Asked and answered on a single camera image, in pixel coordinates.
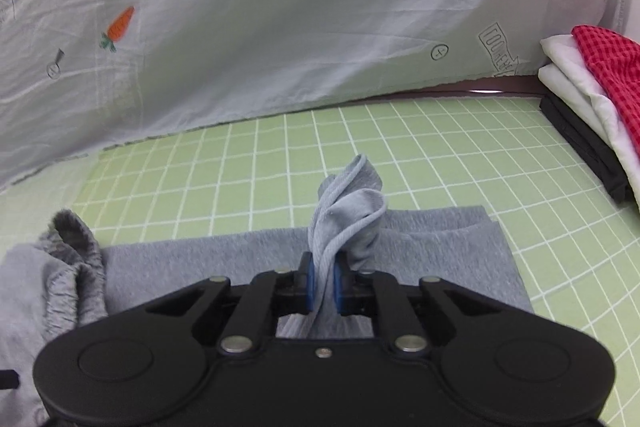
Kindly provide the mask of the grey sweatpants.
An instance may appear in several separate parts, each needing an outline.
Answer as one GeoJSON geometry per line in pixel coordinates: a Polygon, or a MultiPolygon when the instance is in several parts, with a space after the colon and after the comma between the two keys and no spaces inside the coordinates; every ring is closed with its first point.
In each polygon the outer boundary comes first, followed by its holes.
{"type": "Polygon", "coordinates": [[[317,311],[309,336],[369,336],[367,320],[336,313],[330,271],[337,251],[346,251],[354,269],[381,270],[400,283],[436,275],[523,310],[532,306],[506,236],[483,207],[391,210],[362,156],[322,181],[303,228],[102,247],[65,209],[39,239],[13,247],[2,261],[1,365],[18,379],[16,389],[2,392],[2,424],[48,421],[32,366],[49,341],[211,275],[245,284],[260,272],[296,268],[311,253],[317,311]]]}

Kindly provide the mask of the green grid table mat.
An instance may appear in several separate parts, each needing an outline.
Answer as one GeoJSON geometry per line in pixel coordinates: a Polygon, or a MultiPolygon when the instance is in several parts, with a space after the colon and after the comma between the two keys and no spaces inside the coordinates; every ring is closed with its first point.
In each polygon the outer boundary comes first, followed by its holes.
{"type": "Polygon", "coordinates": [[[428,98],[198,129],[50,166],[1,195],[1,245],[75,210],[104,245],[301,227],[319,183],[358,154],[390,207],[481,205],[509,239],[537,313],[596,336],[639,421],[639,215],[616,205],[533,98],[428,98]]]}

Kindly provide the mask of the black folded garment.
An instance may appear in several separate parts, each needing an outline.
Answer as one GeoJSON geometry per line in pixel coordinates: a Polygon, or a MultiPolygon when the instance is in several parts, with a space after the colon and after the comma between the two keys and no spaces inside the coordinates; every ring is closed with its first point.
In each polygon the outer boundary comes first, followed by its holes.
{"type": "Polygon", "coordinates": [[[602,182],[606,193],[616,204],[634,200],[634,192],[623,166],[620,165],[614,150],[597,135],[597,132],[553,93],[541,98],[539,108],[553,128],[602,182]]]}

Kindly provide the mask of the white folded garment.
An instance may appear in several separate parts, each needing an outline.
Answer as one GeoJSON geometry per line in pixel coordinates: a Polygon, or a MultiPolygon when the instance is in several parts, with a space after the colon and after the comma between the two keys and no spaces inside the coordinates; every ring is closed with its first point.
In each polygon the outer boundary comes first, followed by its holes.
{"type": "Polygon", "coordinates": [[[574,37],[552,36],[540,45],[549,63],[538,70],[539,80],[613,151],[639,204],[639,154],[614,103],[589,72],[574,37]]]}

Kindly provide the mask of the grey printed backdrop sheet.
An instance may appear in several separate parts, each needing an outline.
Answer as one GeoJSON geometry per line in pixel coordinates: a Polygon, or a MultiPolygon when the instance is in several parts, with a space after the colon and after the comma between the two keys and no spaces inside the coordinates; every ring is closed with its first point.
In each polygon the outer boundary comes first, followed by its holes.
{"type": "Polygon", "coordinates": [[[1,0],[1,180],[150,136],[459,80],[627,0],[1,0]]]}

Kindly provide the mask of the red checkered shorts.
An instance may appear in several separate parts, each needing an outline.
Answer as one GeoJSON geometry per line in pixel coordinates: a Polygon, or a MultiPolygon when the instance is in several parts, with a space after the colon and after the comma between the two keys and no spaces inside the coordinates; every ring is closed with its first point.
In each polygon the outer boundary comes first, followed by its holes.
{"type": "Polygon", "coordinates": [[[591,75],[613,102],[639,153],[639,45],[615,31],[578,25],[572,29],[591,75]]]}

